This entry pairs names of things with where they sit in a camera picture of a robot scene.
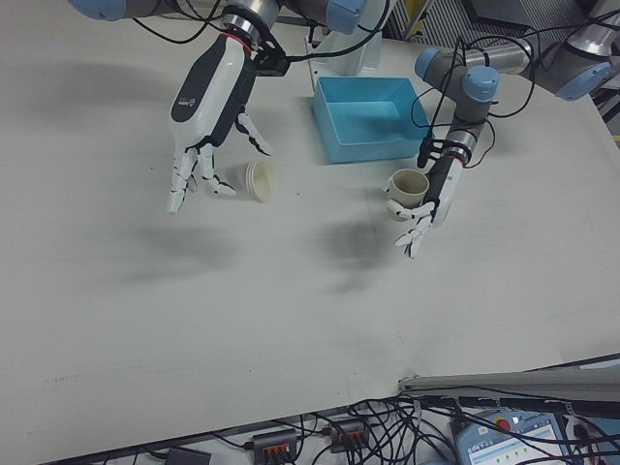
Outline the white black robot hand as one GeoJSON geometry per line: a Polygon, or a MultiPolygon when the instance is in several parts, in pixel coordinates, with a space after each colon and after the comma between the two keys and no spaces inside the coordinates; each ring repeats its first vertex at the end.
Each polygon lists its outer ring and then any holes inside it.
{"type": "Polygon", "coordinates": [[[412,221],[394,245],[414,259],[424,237],[440,227],[450,210],[463,163],[455,156],[442,157],[428,173],[413,169],[395,172],[387,186],[387,211],[395,221],[412,221]]]}
{"type": "Polygon", "coordinates": [[[216,172],[214,149],[235,127],[265,156],[273,154],[246,111],[257,76],[249,47],[230,33],[221,33],[192,65],[170,109],[173,137],[169,212],[176,213],[187,192],[197,188],[194,170],[216,195],[235,189],[216,172]]]}

